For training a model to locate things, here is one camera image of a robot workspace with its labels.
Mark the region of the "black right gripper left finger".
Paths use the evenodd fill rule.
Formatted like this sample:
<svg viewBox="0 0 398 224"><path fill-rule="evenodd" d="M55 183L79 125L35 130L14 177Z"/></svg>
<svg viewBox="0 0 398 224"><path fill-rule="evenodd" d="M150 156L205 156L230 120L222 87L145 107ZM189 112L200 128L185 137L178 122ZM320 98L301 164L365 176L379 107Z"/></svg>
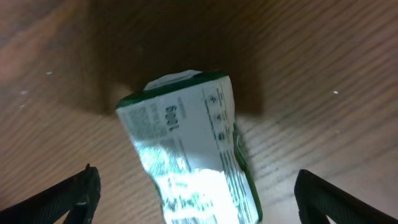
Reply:
<svg viewBox="0 0 398 224"><path fill-rule="evenodd" d="M101 197L98 169L89 164L81 172L1 211L1 223L91 224Z"/></svg>

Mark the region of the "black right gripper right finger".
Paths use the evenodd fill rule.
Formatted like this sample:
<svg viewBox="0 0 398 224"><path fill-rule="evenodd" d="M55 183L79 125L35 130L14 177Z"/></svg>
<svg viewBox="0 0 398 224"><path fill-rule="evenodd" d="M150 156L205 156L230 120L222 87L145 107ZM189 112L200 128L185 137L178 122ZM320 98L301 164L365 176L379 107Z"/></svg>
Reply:
<svg viewBox="0 0 398 224"><path fill-rule="evenodd" d="M397 223L397 219L362 202L308 170L299 171L294 187L300 221L322 224Z"/></svg>

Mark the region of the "green white labelled packet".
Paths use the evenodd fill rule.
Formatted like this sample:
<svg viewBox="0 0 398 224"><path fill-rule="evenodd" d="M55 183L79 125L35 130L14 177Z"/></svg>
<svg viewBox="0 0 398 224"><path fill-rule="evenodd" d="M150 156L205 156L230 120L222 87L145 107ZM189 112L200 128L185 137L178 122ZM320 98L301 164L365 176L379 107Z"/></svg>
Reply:
<svg viewBox="0 0 398 224"><path fill-rule="evenodd" d="M154 181L166 223L259 223L231 80L187 70L119 100L116 113Z"/></svg>

